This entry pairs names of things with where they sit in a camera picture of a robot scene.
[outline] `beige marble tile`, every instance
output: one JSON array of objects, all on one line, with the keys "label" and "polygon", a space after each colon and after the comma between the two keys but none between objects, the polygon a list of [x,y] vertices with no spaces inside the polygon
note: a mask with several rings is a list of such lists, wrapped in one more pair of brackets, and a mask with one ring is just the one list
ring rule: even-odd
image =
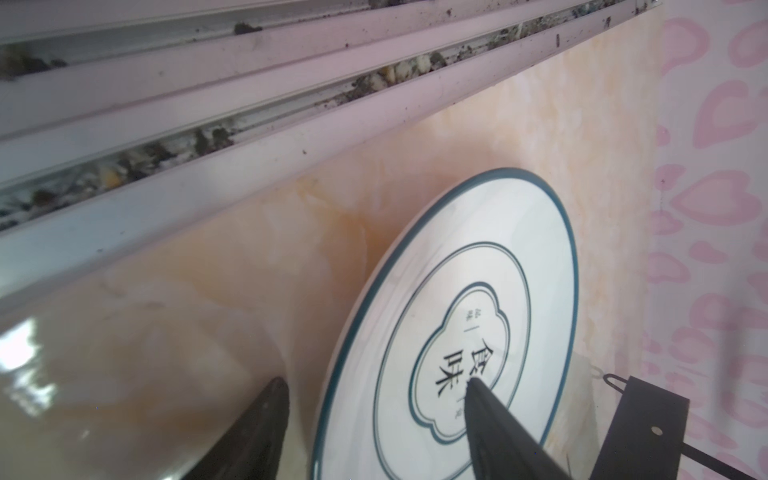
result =
[{"label": "beige marble tile", "polygon": [[502,166],[542,176],[573,223],[579,361],[547,447],[588,475],[617,401],[592,376],[640,358],[661,22],[656,8],[1,318],[26,345],[0,374],[3,478],[175,478],[274,375],[292,394],[280,477],[303,477],[367,276],[430,200]]}]

